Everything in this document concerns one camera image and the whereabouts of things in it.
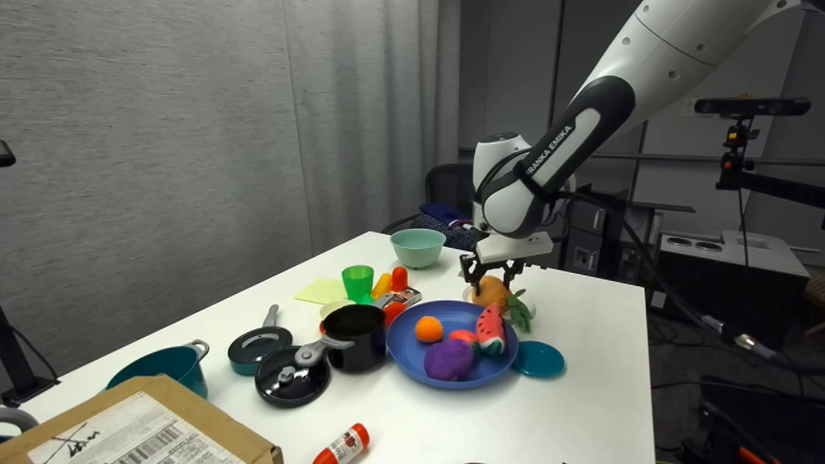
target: red can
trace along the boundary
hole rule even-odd
[[[369,430],[354,424],[334,443],[321,448],[312,464],[350,464],[369,448]]]

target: black pot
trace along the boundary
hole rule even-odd
[[[383,312],[369,304],[347,304],[319,323],[326,337],[326,358],[337,371],[363,375],[383,363]]]

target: lid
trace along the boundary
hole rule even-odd
[[[406,269],[401,269],[401,267],[397,267],[397,269],[392,269],[392,283],[388,283],[388,289],[392,291],[406,291]]]
[[[329,448],[321,448],[312,464],[341,464]]]
[[[525,340],[517,343],[513,371],[531,379],[555,379],[565,375],[565,357],[546,343]]]
[[[329,363],[319,361],[308,368],[293,361],[298,348],[267,353],[256,375],[258,395],[276,408],[301,408],[315,403],[329,385]]]
[[[234,337],[230,345],[230,361],[236,375],[256,375],[256,367],[262,361],[262,357],[272,352],[289,352],[290,348],[290,334],[283,327],[258,327],[252,334],[244,334]]]
[[[363,428],[363,424],[354,424],[354,430],[359,433],[363,448],[369,447],[369,430]]]

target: label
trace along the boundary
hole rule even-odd
[[[236,464],[155,397],[136,392],[128,401],[78,424],[27,451],[40,464]]]
[[[334,453],[337,464],[347,464],[363,451],[360,437],[347,430],[329,447],[329,451]]]

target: toy food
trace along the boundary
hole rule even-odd
[[[484,307],[480,319],[475,323],[475,336],[480,337],[480,348],[489,357],[504,353],[504,323],[498,307]]]
[[[462,379],[472,371],[475,348],[462,340],[444,340],[428,348],[423,368],[433,379]]]
[[[498,277],[482,277],[480,291],[470,289],[466,300],[482,310],[494,307],[517,330],[531,334],[531,310]]]
[[[388,327],[405,310],[406,310],[405,303],[388,303],[383,307],[383,327]]]
[[[472,345],[472,348],[475,348],[475,343],[476,343],[476,337],[475,337],[472,330],[453,330],[453,334],[448,334],[446,340],[458,340],[458,343]]]
[[[498,277],[482,277],[480,295],[472,298],[472,304],[504,310],[507,295],[507,286]]]
[[[414,337],[417,337],[421,343],[439,343],[439,340],[444,337],[444,325],[440,325],[440,319],[439,319],[439,317],[430,317],[430,314],[421,317],[421,319],[414,323]]]

